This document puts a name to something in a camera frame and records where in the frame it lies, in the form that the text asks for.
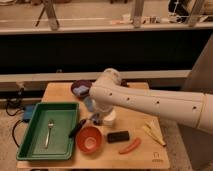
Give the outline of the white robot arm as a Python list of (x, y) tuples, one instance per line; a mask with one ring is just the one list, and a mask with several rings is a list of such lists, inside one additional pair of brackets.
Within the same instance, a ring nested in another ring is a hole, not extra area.
[(120, 106), (213, 134), (213, 94), (128, 88), (121, 81), (116, 69), (107, 68), (92, 84), (89, 94), (101, 112)]

